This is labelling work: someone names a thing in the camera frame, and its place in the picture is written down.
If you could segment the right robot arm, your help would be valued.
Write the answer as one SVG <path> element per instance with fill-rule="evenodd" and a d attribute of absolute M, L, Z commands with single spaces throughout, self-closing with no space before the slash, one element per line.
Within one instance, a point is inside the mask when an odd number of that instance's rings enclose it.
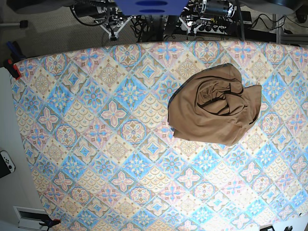
<path fill-rule="evenodd" d="M 76 0 L 70 11 L 80 24 L 99 26 L 111 41 L 118 40 L 120 31 L 133 19 L 125 16 L 112 0 Z"/>

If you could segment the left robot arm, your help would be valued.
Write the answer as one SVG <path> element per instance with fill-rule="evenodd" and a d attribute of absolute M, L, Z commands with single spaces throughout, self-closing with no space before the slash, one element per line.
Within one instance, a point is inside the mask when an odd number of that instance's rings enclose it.
<path fill-rule="evenodd" d="M 236 7 L 226 0 L 190 0 L 179 17 L 180 28 L 189 35 L 231 35 L 237 30 L 235 12 Z"/>

